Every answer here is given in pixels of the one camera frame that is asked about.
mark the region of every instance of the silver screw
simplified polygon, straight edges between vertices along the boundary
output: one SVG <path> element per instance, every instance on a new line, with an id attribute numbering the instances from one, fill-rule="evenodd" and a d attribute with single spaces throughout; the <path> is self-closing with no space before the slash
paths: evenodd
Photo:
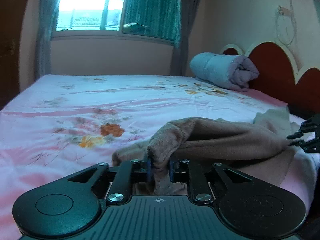
<path id="1" fill-rule="evenodd" d="M 198 194 L 196 196 L 196 200 L 198 200 L 198 201 L 200 201 L 202 203 L 207 203 L 211 199 L 212 199 L 212 197 L 209 194 L 206 194 L 206 193 L 201 193 L 201 194 Z"/>
<path id="2" fill-rule="evenodd" d="M 120 202 L 123 198 L 124 196 L 120 193 L 114 193 L 108 196 L 108 199 L 112 202 Z"/>

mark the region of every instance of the white cable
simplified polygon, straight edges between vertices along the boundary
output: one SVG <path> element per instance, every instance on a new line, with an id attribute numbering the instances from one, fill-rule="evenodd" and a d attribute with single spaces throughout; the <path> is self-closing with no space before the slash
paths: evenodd
<path id="1" fill-rule="evenodd" d="M 292 42 L 294 41 L 294 39 L 296 38 L 297 35 L 297 22 L 296 22 L 296 18 L 294 16 L 294 10 L 293 10 L 293 3 L 292 0 L 289 0 L 290 2 L 290 14 L 291 14 L 291 23 L 292 23 L 292 27 L 293 27 L 293 37 L 291 39 L 291 41 L 289 43 L 286 43 L 284 41 L 282 41 L 279 37 L 279 29 L 278 29 L 278 20 L 279 20 L 279 13 L 277 13 L 277 17 L 276 17 L 276 33 L 277 33 L 277 38 L 278 40 L 285 46 L 290 46 L 292 44 Z"/>

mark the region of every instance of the pink bed sheet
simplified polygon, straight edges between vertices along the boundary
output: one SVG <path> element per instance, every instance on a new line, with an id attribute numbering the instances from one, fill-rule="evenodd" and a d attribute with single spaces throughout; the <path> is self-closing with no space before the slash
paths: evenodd
<path id="1" fill-rule="evenodd" d="M 190 77 L 44 76 L 0 112 L 0 239 L 21 236 L 12 217 L 21 194 L 111 163 L 115 150 L 149 139 L 170 120 L 252 122 L 257 112 L 285 106 L 259 91 L 238 93 Z M 319 155 L 297 151 L 281 185 L 307 209 L 318 167 Z"/>

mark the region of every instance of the brown cloth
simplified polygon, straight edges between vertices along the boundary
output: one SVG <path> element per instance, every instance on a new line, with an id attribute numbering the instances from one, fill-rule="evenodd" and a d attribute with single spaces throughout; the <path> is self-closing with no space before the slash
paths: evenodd
<path id="1" fill-rule="evenodd" d="M 189 117 L 170 121 L 149 141 L 135 143 L 114 152 L 112 163 L 140 159 L 146 154 L 153 160 L 153 183 L 137 183 L 133 194 L 184 195 L 184 183 L 171 183 L 167 163 L 175 159 L 189 159 L 206 165 L 221 162 L 258 179 L 279 186 L 283 181 L 295 147 L 289 147 L 287 135 L 299 125 L 289 121 L 286 109 L 272 109 L 258 113 L 254 123 L 229 122 Z"/>

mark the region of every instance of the brown door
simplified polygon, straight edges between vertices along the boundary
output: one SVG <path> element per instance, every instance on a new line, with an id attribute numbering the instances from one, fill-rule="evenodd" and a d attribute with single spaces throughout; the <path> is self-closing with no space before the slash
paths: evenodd
<path id="1" fill-rule="evenodd" d="M 0 109 L 19 93 L 19 45 L 28 0 L 0 0 Z"/>

